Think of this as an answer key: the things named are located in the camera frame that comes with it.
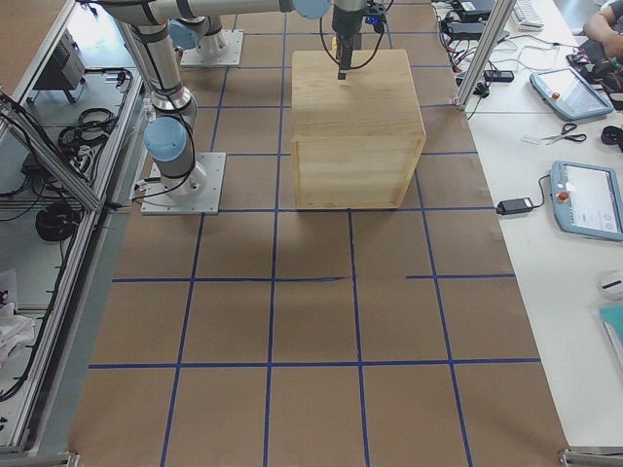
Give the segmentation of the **black gripper opening drawer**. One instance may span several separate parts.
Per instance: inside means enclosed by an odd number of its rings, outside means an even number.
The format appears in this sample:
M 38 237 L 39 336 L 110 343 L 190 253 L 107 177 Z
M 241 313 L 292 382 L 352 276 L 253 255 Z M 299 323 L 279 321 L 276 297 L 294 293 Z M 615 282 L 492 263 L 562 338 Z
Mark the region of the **black gripper opening drawer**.
M 363 14 L 364 22 L 373 27 L 377 34 L 384 34 L 386 21 L 386 8 L 382 3 L 373 0 L 366 2 Z

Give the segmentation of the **metal base plate under drawer arm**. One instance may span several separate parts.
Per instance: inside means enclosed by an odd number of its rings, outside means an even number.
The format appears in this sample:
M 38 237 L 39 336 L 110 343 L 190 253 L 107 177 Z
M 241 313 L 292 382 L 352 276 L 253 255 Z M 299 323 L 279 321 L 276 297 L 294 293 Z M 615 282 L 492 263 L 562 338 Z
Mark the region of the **metal base plate under drawer arm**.
M 241 30 L 221 29 L 218 33 L 204 36 L 199 44 L 186 50 L 181 66 L 186 68 L 237 67 L 240 64 L 244 33 Z

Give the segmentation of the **silver robot arm over cabinet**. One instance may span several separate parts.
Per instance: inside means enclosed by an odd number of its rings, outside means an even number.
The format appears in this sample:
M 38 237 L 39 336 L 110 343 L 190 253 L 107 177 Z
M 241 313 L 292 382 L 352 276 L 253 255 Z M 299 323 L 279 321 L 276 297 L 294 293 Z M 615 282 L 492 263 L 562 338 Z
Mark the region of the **silver robot arm over cabinet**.
M 98 4 L 128 29 L 129 53 L 139 65 L 141 77 L 151 86 L 151 100 L 158 117 L 175 115 L 177 125 L 187 133 L 192 132 L 197 105 L 181 81 L 169 26 L 172 21 L 184 34 L 191 33 L 196 26 L 204 36 L 220 31 L 223 15 L 295 11 L 303 18 L 321 21 L 332 10 L 332 28 L 337 40 L 337 52 L 332 60 L 338 66 L 337 78 L 342 81 L 356 68 L 351 61 L 360 42 L 362 24 L 370 23 L 380 36 L 385 34 L 386 8 L 375 1 L 100 1 Z

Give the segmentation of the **person forearm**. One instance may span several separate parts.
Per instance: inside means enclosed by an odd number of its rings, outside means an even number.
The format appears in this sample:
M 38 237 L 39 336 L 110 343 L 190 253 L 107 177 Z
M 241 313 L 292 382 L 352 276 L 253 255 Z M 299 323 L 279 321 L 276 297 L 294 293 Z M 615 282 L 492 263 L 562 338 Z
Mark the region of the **person forearm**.
M 583 25 L 582 32 L 594 41 L 608 47 L 622 47 L 622 35 L 614 28 L 622 17 L 622 3 L 614 2 L 601 8 Z

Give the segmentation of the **metal base plate under cabinet arm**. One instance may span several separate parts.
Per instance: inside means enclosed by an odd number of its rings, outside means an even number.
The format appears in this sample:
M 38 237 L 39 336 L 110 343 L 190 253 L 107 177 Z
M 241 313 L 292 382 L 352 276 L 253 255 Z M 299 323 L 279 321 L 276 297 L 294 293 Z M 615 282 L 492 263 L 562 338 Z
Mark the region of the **metal base plate under cabinet arm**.
M 196 153 L 196 166 L 183 184 L 161 178 L 153 162 L 150 176 L 158 178 L 147 185 L 140 212 L 144 215 L 194 215 L 219 213 L 226 167 L 222 152 Z

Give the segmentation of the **black gripper over cabinet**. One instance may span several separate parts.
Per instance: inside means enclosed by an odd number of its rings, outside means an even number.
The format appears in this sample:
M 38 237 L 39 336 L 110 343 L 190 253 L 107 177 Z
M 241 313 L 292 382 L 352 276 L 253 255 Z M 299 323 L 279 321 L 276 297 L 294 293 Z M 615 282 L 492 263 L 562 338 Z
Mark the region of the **black gripper over cabinet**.
M 364 10 L 347 11 L 335 7 L 332 14 L 332 29 L 337 38 L 338 80 L 343 81 L 351 68 L 353 49 L 361 48 L 361 27 Z

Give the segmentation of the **silver robot arm opening drawer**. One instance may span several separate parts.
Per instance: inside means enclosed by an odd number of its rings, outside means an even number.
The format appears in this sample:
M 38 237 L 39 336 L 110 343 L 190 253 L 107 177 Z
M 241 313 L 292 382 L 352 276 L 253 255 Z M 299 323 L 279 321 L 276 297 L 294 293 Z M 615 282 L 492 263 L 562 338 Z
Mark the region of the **silver robot arm opening drawer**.
M 228 46 L 219 16 L 171 19 L 168 29 L 173 44 L 184 51 L 197 49 L 213 56 L 223 54 Z

